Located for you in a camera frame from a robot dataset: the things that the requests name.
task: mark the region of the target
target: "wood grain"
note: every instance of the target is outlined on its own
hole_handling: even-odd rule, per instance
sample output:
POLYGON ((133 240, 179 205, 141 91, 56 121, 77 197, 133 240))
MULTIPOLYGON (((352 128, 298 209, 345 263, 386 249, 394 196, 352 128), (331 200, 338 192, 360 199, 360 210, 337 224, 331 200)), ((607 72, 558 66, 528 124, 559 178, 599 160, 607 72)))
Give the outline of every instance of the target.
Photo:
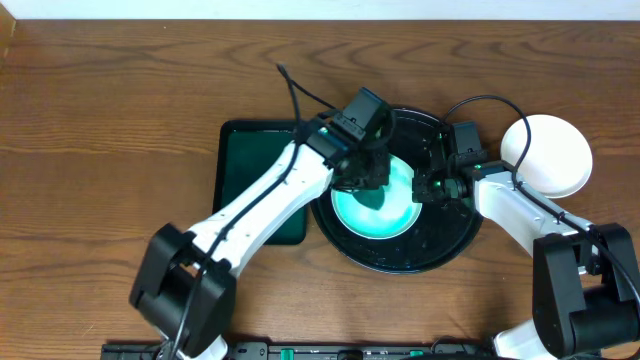
MULTIPOLYGON (((637 23, 22 21, 0 75, 0 356, 95 359, 107 341, 157 338, 127 302, 146 243, 208 215, 225 121, 291 117, 278 61, 335 104, 367 86, 443 113, 494 93, 569 120, 594 169, 560 205, 619 222, 640 249, 639 45, 637 23)), ((516 118, 489 102, 454 121, 476 120, 497 157, 516 118)), ((233 333, 421 343, 531 317, 531 259, 489 221, 411 276, 353 264, 310 221, 300 246, 245 270, 233 333)))
POLYGON ((0 4, 0 69, 2 69, 4 59, 9 54, 9 42, 13 36, 15 26, 16 21, 13 16, 0 4))

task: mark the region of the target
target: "white wall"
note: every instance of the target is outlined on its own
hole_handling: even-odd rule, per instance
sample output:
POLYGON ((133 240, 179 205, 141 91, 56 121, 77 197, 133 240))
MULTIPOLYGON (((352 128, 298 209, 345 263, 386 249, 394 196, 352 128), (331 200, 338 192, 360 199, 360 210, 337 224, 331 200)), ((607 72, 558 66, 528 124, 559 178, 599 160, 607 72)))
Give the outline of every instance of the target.
POLYGON ((640 20, 640 0, 0 0, 16 19, 640 20))

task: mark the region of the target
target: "black plate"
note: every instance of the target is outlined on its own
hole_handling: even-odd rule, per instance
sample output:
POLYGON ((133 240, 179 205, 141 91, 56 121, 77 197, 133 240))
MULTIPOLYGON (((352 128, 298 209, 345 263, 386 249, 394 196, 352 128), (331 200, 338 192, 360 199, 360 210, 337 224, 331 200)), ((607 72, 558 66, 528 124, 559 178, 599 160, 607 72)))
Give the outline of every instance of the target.
MULTIPOLYGON (((427 139, 437 135, 439 119, 416 109, 396 108, 398 125, 389 152, 414 170, 444 164, 442 143, 427 139)), ((423 204, 416 222, 404 233, 385 240, 367 239, 347 229, 338 219, 326 191, 311 203, 318 226, 344 255, 368 268, 389 273, 413 273, 442 266, 456 257, 474 238, 482 217, 471 199, 423 204)))

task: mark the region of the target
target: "green switch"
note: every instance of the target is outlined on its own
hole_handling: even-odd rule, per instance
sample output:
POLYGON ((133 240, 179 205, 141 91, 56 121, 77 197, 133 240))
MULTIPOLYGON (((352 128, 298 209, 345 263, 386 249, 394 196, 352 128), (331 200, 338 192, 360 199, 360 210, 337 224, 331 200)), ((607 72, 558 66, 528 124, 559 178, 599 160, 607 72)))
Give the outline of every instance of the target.
POLYGON ((293 360, 293 349, 280 350, 280 360, 293 360))

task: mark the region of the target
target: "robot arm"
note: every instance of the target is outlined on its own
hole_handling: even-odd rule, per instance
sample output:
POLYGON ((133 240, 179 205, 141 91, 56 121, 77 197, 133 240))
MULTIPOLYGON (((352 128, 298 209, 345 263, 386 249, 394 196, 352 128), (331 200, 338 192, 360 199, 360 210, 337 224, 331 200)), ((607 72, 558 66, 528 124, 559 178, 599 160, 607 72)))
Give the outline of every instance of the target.
MULTIPOLYGON (((514 189, 500 163, 471 171, 476 209, 504 228, 533 257, 533 319, 494 338, 498 356, 554 360, 636 341, 640 323, 634 297, 620 273, 575 229, 514 189), (580 275, 602 275, 602 285, 583 289, 580 275)), ((593 226, 523 185, 538 201, 586 231, 593 226)), ((617 224, 596 226, 603 244, 638 283, 629 233, 617 224)))
MULTIPOLYGON (((189 229, 195 234, 193 244, 206 252, 221 229, 282 174, 291 160, 294 147, 294 143, 287 145, 275 164, 224 209, 193 225, 189 229)), ((229 273, 236 278, 240 276, 247 262, 269 237, 294 212, 329 187, 333 169, 327 168, 324 162, 324 157, 309 146, 300 145, 298 157, 286 180, 236 223, 211 258, 218 262, 226 259, 231 266, 229 273)))
POLYGON ((275 164, 232 203, 181 233, 168 224, 152 238, 129 302, 167 338, 182 344, 185 359, 220 360, 235 304, 236 279, 266 240, 296 210, 319 197, 331 185, 340 189, 375 189, 388 183, 389 155, 385 143, 395 124, 387 103, 362 88, 333 121, 315 118, 300 124, 300 144, 285 147, 275 164), (232 219, 263 196, 297 157, 283 182, 239 217, 212 248, 232 219), (205 255, 212 248, 210 258, 205 255), (186 266, 202 274, 199 286, 186 266), (193 294, 191 307, 185 304, 193 294), (179 328, 186 313, 184 331, 179 328))

